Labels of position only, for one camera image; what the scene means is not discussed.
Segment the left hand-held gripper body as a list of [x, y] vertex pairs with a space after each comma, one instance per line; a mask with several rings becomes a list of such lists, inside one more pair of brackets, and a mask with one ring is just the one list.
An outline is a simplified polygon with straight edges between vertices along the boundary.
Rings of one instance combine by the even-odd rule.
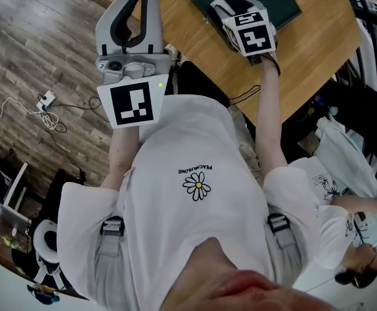
[[113, 129], [159, 120], [171, 63], [168, 49], [126, 54], [121, 47], [109, 52], [108, 45], [101, 45], [96, 66], [102, 84], [97, 93]]

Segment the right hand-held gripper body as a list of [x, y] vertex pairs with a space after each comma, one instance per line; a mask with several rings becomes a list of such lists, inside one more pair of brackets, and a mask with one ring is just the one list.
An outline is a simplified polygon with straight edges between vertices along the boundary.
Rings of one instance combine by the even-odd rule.
[[214, 8], [229, 43], [245, 57], [276, 51], [276, 30], [265, 6], [257, 0], [234, 1], [240, 11], [234, 9], [233, 3], [229, 4], [235, 11], [233, 16], [220, 6]]

